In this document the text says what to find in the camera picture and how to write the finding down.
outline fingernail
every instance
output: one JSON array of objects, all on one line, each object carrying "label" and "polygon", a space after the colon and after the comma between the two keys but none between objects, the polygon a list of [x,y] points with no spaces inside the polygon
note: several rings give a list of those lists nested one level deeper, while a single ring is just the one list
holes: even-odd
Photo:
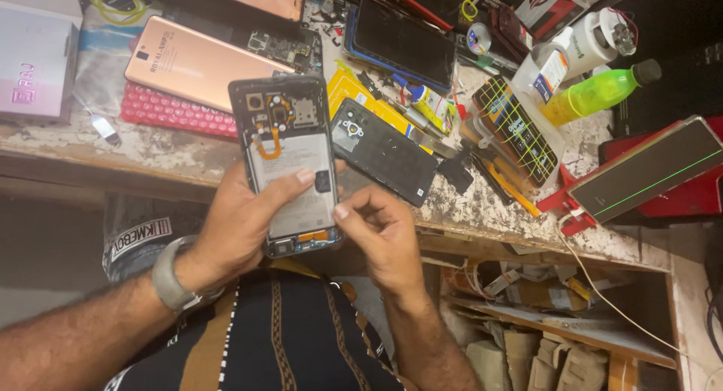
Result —
[{"label": "fingernail", "polygon": [[349,215],[349,210],[347,210],[343,204],[338,204],[334,208],[334,214],[336,214],[339,219],[343,219]]},{"label": "fingernail", "polygon": [[298,179],[299,182],[302,183],[302,185],[308,185],[309,183],[312,183],[314,178],[316,178],[316,174],[312,169],[307,168],[305,170],[300,170],[296,173],[296,179]]}]

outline hand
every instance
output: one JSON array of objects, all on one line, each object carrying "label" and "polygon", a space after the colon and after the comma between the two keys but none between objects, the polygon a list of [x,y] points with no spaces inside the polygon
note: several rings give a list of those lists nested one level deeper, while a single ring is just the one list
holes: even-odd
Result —
[{"label": "hand", "polygon": [[369,276],[387,296],[405,301],[427,296],[411,211],[368,185],[337,205],[339,227],[366,254]]},{"label": "hand", "polygon": [[[335,161],[337,173],[346,169]],[[261,262],[269,223],[286,203],[314,184],[312,169],[279,177],[255,195],[242,161],[221,179],[206,222],[194,246],[176,262],[179,282],[189,290],[220,287]]]}]

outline green plastic bottle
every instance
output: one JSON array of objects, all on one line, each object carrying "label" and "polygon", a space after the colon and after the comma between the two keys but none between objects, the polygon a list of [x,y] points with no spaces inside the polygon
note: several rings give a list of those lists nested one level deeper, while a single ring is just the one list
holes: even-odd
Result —
[{"label": "green plastic bottle", "polygon": [[614,69],[598,73],[562,93],[555,94],[540,112],[559,127],[574,119],[615,106],[637,87],[648,85],[661,77],[660,65],[653,59],[634,64],[630,69]]}]

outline green line on screen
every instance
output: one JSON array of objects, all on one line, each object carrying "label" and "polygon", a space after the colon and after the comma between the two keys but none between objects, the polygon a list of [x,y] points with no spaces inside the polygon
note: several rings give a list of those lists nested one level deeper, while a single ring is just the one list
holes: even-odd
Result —
[{"label": "green line on screen", "polygon": [[617,206],[617,205],[621,204],[622,202],[627,201],[628,199],[632,198],[633,196],[635,196],[635,195],[637,195],[637,194],[639,194],[639,193],[642,193],[642,192],[647,191],[648,189],[652,188],[653,186],[655,186],[655,185],[657,185],[657,184],[659,184],[659,183],[661,183],[661,182],[663,182],[663,181],[665,181],[665,180],[670,179],[671,177],[673,177],[673,176],[681,173],[682,171],[690,168],[691,166],[695,166],[695,165],[697,165],[697,164],[705,161],[706,159],[710,158],[711,156],[713,156],[713,155],[715,155],[715,154],[718,154],[720,151],[723,151],[723,149],[719,149],[718,151],[715,151],[713,154],[710,154],[710,155],[706,156],[705,158],[701,159],[700,161],[697,161],[695,164],[688,165],[688,166],[686,166],[685,168],[681,169],[680,171],[678,171],[678,172],[670,175],[669,177],[666,177],[665,179],[661,179],[661,180],[655,182],[654,184],[648,186],[647,188],[643,189],[643,190],[640,191],[640,192],[637,192],[637,193],[634,193],[634,194],[632,194],[632,195],[629,195],[627,198],[623,199],[622,201],[617,202],[616,204],[613,204],[613,205],[611,205],[611,206],[608,206],[608,207],[606,207],[605,209],[603,209],[603,210],[601,210],[601,211],[598,211],[597,213],[593,214],[593,216],[597,216],[598,214],[601,214],[603,211],[606,211],[606,210],[610,209],[610,208],[613,207],[613,206]]}]

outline man's right hand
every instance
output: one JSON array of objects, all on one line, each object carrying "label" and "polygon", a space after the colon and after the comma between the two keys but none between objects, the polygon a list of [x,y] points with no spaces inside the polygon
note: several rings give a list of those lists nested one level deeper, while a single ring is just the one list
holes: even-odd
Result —
[{"label": "man's right hand", "polygon": [[385,296],[405,304],[426,300],[413,217],[402,202],[368,185],[337,205],[334,218],[365,252],[369,275]]}]

